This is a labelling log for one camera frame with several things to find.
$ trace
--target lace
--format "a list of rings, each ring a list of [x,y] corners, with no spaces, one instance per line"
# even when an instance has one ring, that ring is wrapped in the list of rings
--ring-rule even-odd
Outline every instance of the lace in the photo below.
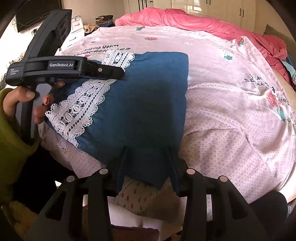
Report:
[[[108,50],[102,64],[121,67],[125,71],[134,59],[135,55],[132,53]],[[50,111],[45,115],[56,132],[78,147],[76,137],[82,135],[84,128],[93,123],[91,116],[98,111],[98,105],[105,100],[104,94],[115,81],[90,79],[78,87],[66,100],[58,105],[52,104]]]

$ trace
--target black screen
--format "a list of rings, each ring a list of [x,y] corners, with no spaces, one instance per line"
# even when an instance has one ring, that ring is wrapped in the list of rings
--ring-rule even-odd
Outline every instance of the black screen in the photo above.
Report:
[[[44,20],[52,10],[62,8],[61,0],[29,0],[16,14],[20,32]]]

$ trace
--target pink comforter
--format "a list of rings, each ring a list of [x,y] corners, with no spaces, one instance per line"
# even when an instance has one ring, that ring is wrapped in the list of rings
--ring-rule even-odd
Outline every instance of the pink comforter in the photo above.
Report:
[[[262,53],[269,65],[291,84],[290,76],[279,60],[285,60],[288,55],[286,44],[276,36],[261,36],[222,20],[188,15],[180,9],[161,10],[153,7],[145,8],[140,12],[125,14],[121,18],[116,19],[115,25],[172,26],[191,31],[205,31],[227,40],[246,36]]]

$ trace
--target hand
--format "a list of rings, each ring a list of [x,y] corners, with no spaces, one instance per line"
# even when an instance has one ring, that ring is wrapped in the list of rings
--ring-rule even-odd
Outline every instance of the hand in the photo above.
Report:
[[[64,82],[58,81],[54,85],[54,88],[59,88],[64,85]],[[11,121],[15,116],[15,109],[18,102],[28,102],[35,97],[35,93],[31,90],[19,86],[9,92],[3,100],[3,110],[6,115],[7,120]],[[54,97],[51,94],[48,94],[43,97],[43,104],[37,106],[33,110],[34,122],[36,124],[41,124],[44,121],[45,112],[48,110],[48,107],[54,102]]]

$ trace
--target silver round pin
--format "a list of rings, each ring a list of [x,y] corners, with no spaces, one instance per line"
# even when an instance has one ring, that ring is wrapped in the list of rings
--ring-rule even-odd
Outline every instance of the silver round pin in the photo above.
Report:
[[[220,177],[220,181],[222,181],[222,182],[227,182],[228,181],[228,178],[227,177],[225,177],[225,176],[221,176]]]
[[[72,181],[74,181],[75,180],[75,177],[74,176],[69,176],[69,177],[67,177],[67,182],[72,182]]]
[[[195,174],[195,170],[192,169],[192,168],[187,169],[186,172],[187,172],[189,175],[193,175],[193,174]]]
[[[102,175],[105,175],[108,173],[108,169],[107,168],[102,168],[101,170],[99,170],[99,173]]]

